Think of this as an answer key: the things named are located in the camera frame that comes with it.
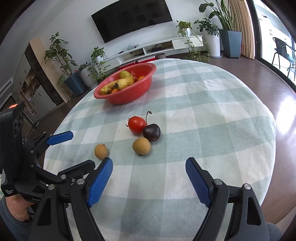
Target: tv stand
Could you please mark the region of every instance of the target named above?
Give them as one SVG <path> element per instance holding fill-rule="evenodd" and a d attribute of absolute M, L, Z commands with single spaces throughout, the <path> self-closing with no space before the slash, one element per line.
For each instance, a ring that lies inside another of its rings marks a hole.
<path fill-rule="evenodd" d="M 191 42 L 195 47 L 202 47 L 203 41 L 202 36 L 189 36 Z M 180 39 L 179 36 L 169 37 L 165 39 L 159 39 L 152 42 L 148 42 L 139 45 L 137 48 L 131 50 L 125 50 L 120 54 L 115 54 L 108 57 L 104 61 L 103 67 L 106 71 L 110 71 L 114 68 L 118 68 L 121 65 L 132 63 L 141 58 L 152 56 L 155 54 L 165 53 L 167 56 L 175 54 L 174 50 L 188 49 L 188 44 L 184 42 L 184 39 Z"/>

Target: blue gripper pad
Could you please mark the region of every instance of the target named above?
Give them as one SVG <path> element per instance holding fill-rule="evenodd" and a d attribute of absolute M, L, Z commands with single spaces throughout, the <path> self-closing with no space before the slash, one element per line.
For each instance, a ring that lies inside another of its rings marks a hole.
<path fill-rule="evenodd" d="M 74 135 L 71 131 L 66 131 L 66 132 L 59 133 L 59 134 L 49 137 L 46 143 L 48 145 L 53 146 L 53 145 L 56 145 L 56 144 L 59 144 L 59 143 L 65 142 L 65 141 L 70 141 L 70 140 L 72 140 L 73 136 Z"/>
<path fill-rule="evenodd" d="M 212 201 L 210 200 L 209 188 L 205 183 L 203 177 L 200 175 L 197 168 L 193 164 L 191 158 L 188 158 L 186 160 L 185 169 L 200 202 L 204 203 L 206 207 L 210 208 L 212 205 Z"/>
<path fill-rule="evenodd" d="M 97 203 L 100 200 L 101 195 L 113 171 L 112 160 L 109 157 L 105 158 L 100 164 L 100 166 L 97 168 L 97 170 L 98 169 L 100 169 L 100 171 L 97 174 L 97 176 L 94 177 L 94 181 L 92 182 L 88 190 L 88 199 L 86 201 L 88 207 L 92 207 L 95 203 Z"/>

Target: table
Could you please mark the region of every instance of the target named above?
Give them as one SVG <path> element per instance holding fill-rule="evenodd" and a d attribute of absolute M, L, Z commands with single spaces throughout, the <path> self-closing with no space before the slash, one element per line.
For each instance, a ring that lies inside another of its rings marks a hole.
<path fill-rule="evenodd" d="M 185 171 L 195 157 L 201 168 L 227 185 L 250 183 L 259 203 L 266 195 L 275 161 L 275 120 L 269 109 L 239 79 L 213 65 L 179 59 L 153 61 L 157 71 L 149 91 L 126 105 L 113 105 L 88 93 L 56 133 L 71 130 L 71 141 L 50 147 L 46 170 L 58 171 L 85 160 L 101 162 L 94 148 L 105 143 L 113 173 L 91 211 L 106 240 L 191 241 L 207 208 Z M 137 138 L 132 116 L 160 126 L 151 152 L 132 150 Z M 227 231 L 228 207 L 218 240 Z M 75 239 L 73 216 L 69 213 Z"/>

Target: television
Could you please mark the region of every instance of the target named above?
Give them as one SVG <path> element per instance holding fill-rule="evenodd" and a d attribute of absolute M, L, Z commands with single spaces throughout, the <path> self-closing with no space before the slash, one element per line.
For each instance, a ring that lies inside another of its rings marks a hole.
<path fill-rule="evenodd" d="M 165 0 L 119 0 L 91 17 L 105 43 L 141 28 L 173 21 Z"/>

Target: tablecloth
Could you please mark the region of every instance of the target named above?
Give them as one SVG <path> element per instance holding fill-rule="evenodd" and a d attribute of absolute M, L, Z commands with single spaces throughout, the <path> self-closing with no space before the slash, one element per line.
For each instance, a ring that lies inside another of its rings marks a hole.
<path fill-rule="evenodd" d="M 250 183 L 259 203 L 266 195 L 275 161 L 274 117 L 261 100 L 231 73 L 205 63 L 164 59 L 153 63 L 149 91 L 138 100 L 113 105 L 88 93 L 56 133 L 72 131 L 71 141 L 50 147 L 46 170 L 58 171 L 94 156 L 106 144 L 113 173 L 92 214 L 106 240 L 192 240 L 207 208 L 185 171 L 194 157 L 201 168 L 227 185 Z M 151 152 L 139 156 L 128 127 L 132 116 L 160 126 Z M 228 207 L 218 240 L 229 223 Z M 75 239 L 79 239 L 69 213 Z"/>

